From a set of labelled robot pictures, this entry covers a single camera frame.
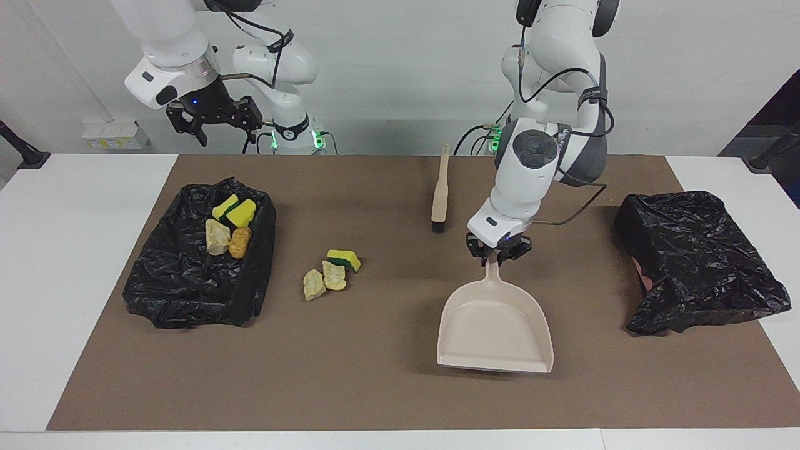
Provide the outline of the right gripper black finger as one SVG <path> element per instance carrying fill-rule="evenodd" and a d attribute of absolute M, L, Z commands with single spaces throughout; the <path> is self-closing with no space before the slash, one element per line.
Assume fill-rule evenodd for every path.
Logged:
<path fill-rule="evenodd" d="M 205 125 L 201 115 L 193 115 L 186 110 L 182 103 L 169 103 L 166 106 L 166 114 L 172 128 L 178 134 L 188 134 L 194 137 L 204 148 L 208 146 L 208 137 L 203 131 Z"/>
<path fill-rule="evenodd" d="M 231 110 L 227 114 L 227 122 L 246 132 L 260 130 L 264 125 L 263 115 L 251 95 L 245 95 L 231 101 Z"/>

